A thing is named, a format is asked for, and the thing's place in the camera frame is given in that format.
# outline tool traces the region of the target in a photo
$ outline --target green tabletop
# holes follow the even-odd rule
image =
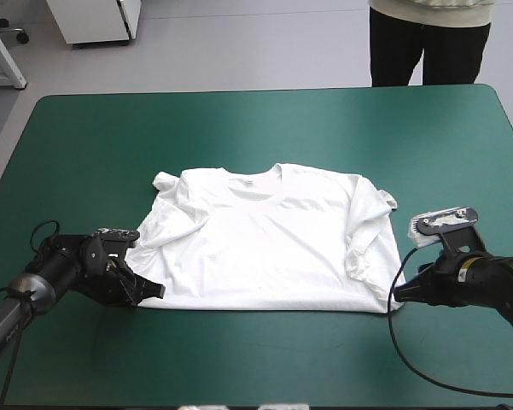
[[[513,131],[487,86],[52,96],[34,109],[0,182],[0,286],[32,258],[28,238],[41,220],[58,219],[65,233],[136,228],[159,171],[257,173],[275,162],[361,173],[391,192],[402,255],[411,216],[457,205],[479,212],[491,252],[513,255]],[[407,276],[439,248],[416,254]],[[513,330],[498,313],[412,303],[394,321],[406,354],[431,376],[513,391]],[[382,315],[114,309],[72,293],[26,330],[8,402],[501,400],[411,374]]]

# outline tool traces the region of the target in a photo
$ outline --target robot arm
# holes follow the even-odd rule
[[[441,242],[434,263],[394,289],[397,302],[423,302],[458,308],[468,305],[496,309],[513,326],[513,257],[486,252],[475,229],[473,208],[453,208],[411,219],[409,237],[417,248]]]
[[[69,290],[105,305],[135,307],[148,297],[162,298],[165,287],[135,274],[125,253],[135,246],[137,231],[102,228],[92,235],[61,235],[59,223],[45,238],[25,270],[1,290],[0,356],[32,320],[49,312]]]

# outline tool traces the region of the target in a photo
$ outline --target person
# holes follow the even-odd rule
[[[423,55],[423,84],[475,82],[493,0],[370,0],[372,86],[408,85]]]

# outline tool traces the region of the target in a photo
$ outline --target leg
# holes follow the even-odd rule
[[[372,86],[408,85],[422,52],[421,24],[370,9]]]
[[[478,73],[491,23],[482,27],[425,26],[423,84],[472,84]]]

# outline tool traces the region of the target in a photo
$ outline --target white cabinet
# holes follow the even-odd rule
[[[137,36],[141,0],[47,0],[68,44]]]

